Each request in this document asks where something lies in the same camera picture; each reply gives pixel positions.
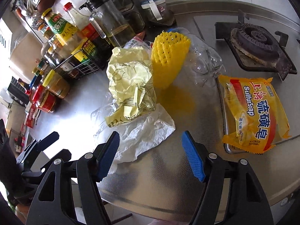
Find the yellow sulfur soap wrapper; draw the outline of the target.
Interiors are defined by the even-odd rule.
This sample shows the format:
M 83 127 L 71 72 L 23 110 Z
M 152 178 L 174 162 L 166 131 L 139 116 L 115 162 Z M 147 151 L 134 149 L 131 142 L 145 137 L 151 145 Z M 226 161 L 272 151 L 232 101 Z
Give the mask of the yellow sulfur soap wrapper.
M 272 78 L 218 76 L 224 100 L 235 119 L 235 132 L 223 142 L 254 154 L 272 149 L 275 137 L 288 139 L 290 125 Z

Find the yellow paper bag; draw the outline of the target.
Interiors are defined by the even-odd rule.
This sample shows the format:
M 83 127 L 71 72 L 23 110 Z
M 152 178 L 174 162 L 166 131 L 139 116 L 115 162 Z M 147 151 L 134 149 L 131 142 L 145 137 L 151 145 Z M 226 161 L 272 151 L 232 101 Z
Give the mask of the yellow paper bag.
M 143 47 L 114 48 L 106 74 L 108 89 L 117 104 L 114 113 L 105 118 L 109 127 L 155 111 L 157 97 L 153 85 L 153 67 Z

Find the clear plastic bottle blue cap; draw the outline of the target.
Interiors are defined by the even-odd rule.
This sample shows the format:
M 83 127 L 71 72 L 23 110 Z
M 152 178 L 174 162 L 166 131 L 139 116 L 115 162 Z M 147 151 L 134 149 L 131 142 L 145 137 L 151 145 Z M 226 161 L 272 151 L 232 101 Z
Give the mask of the clear plastic bottle blue cap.
M 168 31 L 183 34 L 191 41 L 183 65 L 187 77 L 200 87 L 214 87 L 218 76 L 226 72 L 220 55 L 214 48 L 207 45 L 203 39 L 183 27 L 169 29 Z

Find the yellow foam fruit net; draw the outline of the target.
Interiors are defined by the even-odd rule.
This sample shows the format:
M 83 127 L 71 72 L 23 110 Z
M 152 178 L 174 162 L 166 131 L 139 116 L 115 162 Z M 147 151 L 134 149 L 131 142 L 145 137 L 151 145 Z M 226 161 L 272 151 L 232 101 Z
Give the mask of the yellow foam fruit net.
M 165 89 L 176 79 L 189 52 L 191 40 L 178 32 L 160 33 L 151 50 L 153 83 L 155 88 Z

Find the red lid chili jar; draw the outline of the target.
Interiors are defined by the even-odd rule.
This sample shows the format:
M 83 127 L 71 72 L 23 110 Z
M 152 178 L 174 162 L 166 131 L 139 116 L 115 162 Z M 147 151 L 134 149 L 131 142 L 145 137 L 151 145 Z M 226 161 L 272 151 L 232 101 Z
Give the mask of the red lid chili jar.
M 33 103 L 43 112 L 52 113 L 56 109 L 56 96 L 43 85 L 39 85 L 35 90 Z

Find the yellow lid jar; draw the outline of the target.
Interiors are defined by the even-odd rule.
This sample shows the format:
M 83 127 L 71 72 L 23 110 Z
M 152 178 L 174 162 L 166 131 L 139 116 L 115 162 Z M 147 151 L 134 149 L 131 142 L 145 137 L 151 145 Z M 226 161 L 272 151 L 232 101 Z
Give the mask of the yellow lid jar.
M 47 74 L 42 85 L 60 99 L 64 99 L 70 91 L 70 84 L 54 70 Z

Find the green label sauce bottle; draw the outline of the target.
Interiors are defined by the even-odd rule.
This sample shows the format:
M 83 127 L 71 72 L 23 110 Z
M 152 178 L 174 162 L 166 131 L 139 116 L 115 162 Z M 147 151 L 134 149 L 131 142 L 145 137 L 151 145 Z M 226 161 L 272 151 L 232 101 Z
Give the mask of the green label sauce bottle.
M 76 26 L 65 20 L 61 15 L 46 9 L 42 19 L 48 24 L 56 38 L 70 53 L 76 53 L 87 41 L 87 37 Z

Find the red cap white sauce bottle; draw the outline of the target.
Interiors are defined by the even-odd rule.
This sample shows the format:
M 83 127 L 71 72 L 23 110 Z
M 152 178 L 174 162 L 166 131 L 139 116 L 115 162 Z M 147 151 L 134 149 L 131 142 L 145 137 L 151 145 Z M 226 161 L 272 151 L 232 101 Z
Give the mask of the red cap white sauce bottle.
M 63 9 L 69 14 L 75 26 L 77 26 L 88 39 L 94 40 L 99 36 L 93 25 L 89 22 L 89 17 L 81 14 L 73 7 L 72 3 L 66 3 Z

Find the gas stove burner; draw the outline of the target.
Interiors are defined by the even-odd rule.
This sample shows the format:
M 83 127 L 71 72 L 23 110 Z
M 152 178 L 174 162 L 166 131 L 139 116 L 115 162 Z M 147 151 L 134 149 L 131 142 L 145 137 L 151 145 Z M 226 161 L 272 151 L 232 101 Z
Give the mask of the gas stove burner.
M 237 22 L 216 22 L 217 40 L 224 40 L 238 65 L 248 72 L 277 73 L 283 81 L 297 74 L 285 51 L 289 36 L 281 31 L 271 34 L 266 28 L 245 22 L 248 15 L 238 10 Z

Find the crumpled white plastic packet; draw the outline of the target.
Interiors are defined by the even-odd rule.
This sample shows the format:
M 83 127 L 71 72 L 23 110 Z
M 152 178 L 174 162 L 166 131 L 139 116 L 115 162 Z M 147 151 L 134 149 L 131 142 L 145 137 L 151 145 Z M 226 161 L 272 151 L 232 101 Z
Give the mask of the crumpled white plastic packet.
M 150 41 L 143 41 L 142 39 L 140 39 L 137 36 L 134 36 L 130 41 L 128 41 L 123 48 L 124 49 L 130 49 L 130 48 L 134 48 L 134 47 L 142 47 L 145 50 L 151 50 L 153 45 L 153 42 Z

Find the glass oil dispenser jug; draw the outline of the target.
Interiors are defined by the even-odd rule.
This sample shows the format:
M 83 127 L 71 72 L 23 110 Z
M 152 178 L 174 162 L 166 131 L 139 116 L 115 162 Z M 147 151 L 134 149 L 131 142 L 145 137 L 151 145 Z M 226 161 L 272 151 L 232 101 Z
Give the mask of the glass oil dispenser jug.
M 89 22 L 101 38 L 108 39 L 113 47 L 123 47 L 135 37 L 132 27 L 112 0 L 87 0 L 79 7 L 83 8 L 90 11 Z

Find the blue lid spice container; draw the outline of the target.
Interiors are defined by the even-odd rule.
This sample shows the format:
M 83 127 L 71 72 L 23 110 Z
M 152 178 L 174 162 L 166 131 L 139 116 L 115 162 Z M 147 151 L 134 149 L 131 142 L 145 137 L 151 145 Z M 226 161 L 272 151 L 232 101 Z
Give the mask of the blue lid spice container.
M 166 0 L 143 0 L 140 6 L 149 22 L 162 26 L 171 26 L 175 22 L 174 14 L 167 8 Z

